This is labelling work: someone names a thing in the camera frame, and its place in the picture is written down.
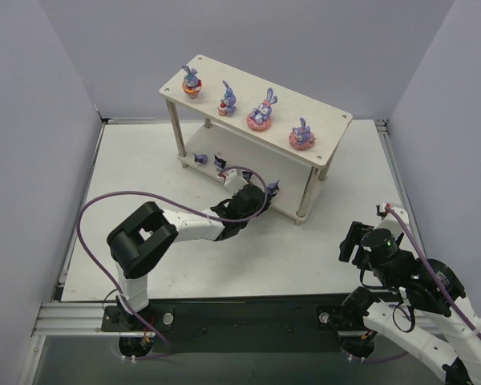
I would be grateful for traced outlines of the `purple-headed figure black bow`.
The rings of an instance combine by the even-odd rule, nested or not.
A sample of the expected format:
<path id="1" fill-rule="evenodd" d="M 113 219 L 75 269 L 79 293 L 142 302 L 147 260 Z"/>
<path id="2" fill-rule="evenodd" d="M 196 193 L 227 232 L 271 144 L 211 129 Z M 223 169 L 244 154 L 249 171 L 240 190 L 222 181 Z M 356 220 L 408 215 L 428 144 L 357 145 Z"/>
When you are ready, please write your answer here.
<path id="1" fill-rule="evenodd" d="M 280 181 L 277 180 L 273 183 L 269 183 L 266 185 L 266 192 L 269 196 L 275 197 L 280 192 Z"/>

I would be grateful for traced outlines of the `black imp figure front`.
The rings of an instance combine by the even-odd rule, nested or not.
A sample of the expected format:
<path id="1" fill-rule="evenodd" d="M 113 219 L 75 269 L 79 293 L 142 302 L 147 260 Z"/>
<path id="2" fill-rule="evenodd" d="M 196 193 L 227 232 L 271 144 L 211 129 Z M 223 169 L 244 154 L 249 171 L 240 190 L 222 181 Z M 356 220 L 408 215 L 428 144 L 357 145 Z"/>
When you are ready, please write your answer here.
<path id="1" fill-rule="evenodd" d="M 223 172 L 226 169 L 227 161 L 218 155 L 214 156 L 213 164 L 218 172 Z"/>

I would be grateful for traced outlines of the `purple imp figure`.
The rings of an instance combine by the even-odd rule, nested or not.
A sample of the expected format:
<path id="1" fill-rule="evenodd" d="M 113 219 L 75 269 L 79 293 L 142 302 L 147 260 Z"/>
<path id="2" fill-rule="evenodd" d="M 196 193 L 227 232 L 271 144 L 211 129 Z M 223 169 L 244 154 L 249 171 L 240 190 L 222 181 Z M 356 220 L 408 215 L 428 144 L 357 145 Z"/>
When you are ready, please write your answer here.
<path id="1" fill-rule="evenodd" d="M 194 153 L 193 159 L 194 162 L 200 166 L 204 166 L 208 163 L 208 156 L 203 153 Z"/>

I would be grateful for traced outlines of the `large bunny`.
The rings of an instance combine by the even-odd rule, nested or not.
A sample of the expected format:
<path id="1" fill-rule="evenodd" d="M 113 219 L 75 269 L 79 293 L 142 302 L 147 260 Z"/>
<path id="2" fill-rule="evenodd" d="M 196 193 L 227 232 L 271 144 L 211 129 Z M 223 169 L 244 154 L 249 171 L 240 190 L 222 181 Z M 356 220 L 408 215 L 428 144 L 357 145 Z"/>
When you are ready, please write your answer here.
<path id="1" fill-rule="evenodd" d="M 277 103 L 277 96 L 270 87 L 264 101 L 248 114 L 246 118 L 248 127 L 256 132 L 268 130 L 272 124 L 272 111 L 275 103 Z"/>

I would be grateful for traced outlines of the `purple bunny with red cake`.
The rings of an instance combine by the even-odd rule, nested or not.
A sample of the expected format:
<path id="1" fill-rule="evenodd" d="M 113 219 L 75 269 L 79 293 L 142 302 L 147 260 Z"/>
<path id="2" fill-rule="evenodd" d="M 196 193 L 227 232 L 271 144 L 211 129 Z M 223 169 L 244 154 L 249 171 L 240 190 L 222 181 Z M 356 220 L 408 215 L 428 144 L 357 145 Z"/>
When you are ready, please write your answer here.
<path id="1" fill-rule="evenodd" d="M 223 98 L 220 100 L 220 105 L 218 106 L 218 114 L 220 116 L 231 117 L 236 111 L 236 96 L 232 88 L 225 80 L 223 80 L 222 83 L 225 86 L 225 93 L 223 95 Z"/>

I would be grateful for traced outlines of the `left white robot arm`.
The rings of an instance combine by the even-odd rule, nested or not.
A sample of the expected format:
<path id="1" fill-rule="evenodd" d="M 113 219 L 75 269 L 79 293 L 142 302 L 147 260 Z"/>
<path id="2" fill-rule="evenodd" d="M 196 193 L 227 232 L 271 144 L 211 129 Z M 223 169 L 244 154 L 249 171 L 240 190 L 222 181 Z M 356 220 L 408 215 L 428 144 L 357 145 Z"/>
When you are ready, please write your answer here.
<path id="1" fill-rule="evenodd" d="M 164 211 L 153 201 L 142 204 L 107 236 L 119 275 L 121 306 L 128 314 L 148 306 L 148 274 L 172 244 L 235 237 L 250 217 L 267 210 L 271 200 L 266 189 L 247 184 L 232 197 L 197 214 Z"/>

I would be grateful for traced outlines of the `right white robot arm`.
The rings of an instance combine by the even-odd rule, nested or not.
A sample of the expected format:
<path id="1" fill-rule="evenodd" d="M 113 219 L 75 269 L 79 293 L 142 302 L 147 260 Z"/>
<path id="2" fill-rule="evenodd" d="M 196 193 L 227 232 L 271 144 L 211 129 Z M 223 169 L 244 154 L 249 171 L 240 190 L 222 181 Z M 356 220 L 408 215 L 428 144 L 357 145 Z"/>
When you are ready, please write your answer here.
<path id="1" fill-rule="evenodd" d="M 401 248 L 397 225 L 353 222 L 340 244 L 339 259 L 379 287 L 360 285 L 342 303 L 337 325 L 359 326 L 365 334 L 344 342 L 360 360 L 382 336 L 401 347 L 444 384 L 481 384 L 481 318 L 454 272 L 440 261 L 421 261 Z"/>

